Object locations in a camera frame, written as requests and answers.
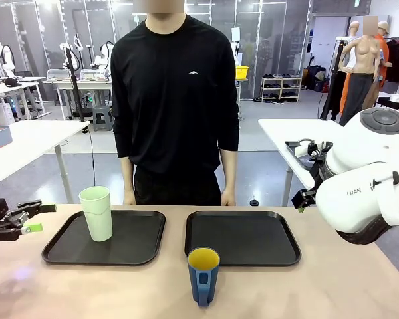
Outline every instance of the blue cup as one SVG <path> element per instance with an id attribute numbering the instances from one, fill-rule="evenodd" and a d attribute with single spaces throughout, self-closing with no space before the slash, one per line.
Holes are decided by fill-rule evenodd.
<path id="1" fill-rule="evenodd" d="M 200 247 L 188 255 L 192 296 L 200 307 L 208 307 L 214 299 L 220 256 L 211 248 Z"/>

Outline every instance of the black pants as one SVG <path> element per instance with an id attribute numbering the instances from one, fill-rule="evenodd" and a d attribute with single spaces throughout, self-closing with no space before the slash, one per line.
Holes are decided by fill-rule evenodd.
<path id="1" fill-rule="evenodd" d="M 340 125 L 345 126 L 353 116 L 362 111 L 366 95 L 370 92 L 372 79 L 372 74 L 353 73 L 350 76 L 346 105 L 340 119 Z"/>
<path id="2" fill-rule="evenodd" d="M 335 121 L 337 119 L 338 113 L 340 113 L 340 103 L 341 96 L 343 94 L 344 82 L 346 82 L 347 74 L 343 71 L 338 71 L 334 82 L 331 83 L 331 95 L 328 96 L 325 101 L 324 110 L 321 114 L 323 120 L 327 119 L 328 112 L 331 110 L 331 120 Z"/>
<path id="3" fill-rule="evenodd" d="M 175 177 L 137 167 L 134 174 L 134 196 L 137 205 L 221 205 L 219 184 L 212 171 Z"/>

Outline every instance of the person's left hand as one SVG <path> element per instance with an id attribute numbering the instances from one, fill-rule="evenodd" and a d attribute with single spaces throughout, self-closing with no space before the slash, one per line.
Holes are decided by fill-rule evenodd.
<path id="1" fill-rule="evenodd" d="M 235 202 L 235 190 L 225 189 L 221 194 L 221 205 L 222 206 L 236 206 Z"/>

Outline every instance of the yellow box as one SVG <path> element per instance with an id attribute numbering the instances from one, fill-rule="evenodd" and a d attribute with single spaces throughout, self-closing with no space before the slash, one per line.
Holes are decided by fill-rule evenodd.
<path id="1" fill-rule="evenodd" d="M 245 80 L 247 78 L 248 66 L 237 66 L 237 80 Z"/>

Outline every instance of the black tray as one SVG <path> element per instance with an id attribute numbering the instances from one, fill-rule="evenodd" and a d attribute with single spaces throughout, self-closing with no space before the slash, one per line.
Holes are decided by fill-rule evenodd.
<path id="1" fill-rule="evenodd" d="M 160 248 L 166 218 L 157 211 L 112 211 L 112 237 L 93 241 L 83 212 L 69 217 L 43 249 L 51 264 L 140 266 Z"/>
<path id="2" fill-rule="evenodd" d="M 285 219 L 272 211 L 197 211 L 186 221 L 185 254 L 210 247 L 221 266 L 291 266 L 301 251 Z"/>

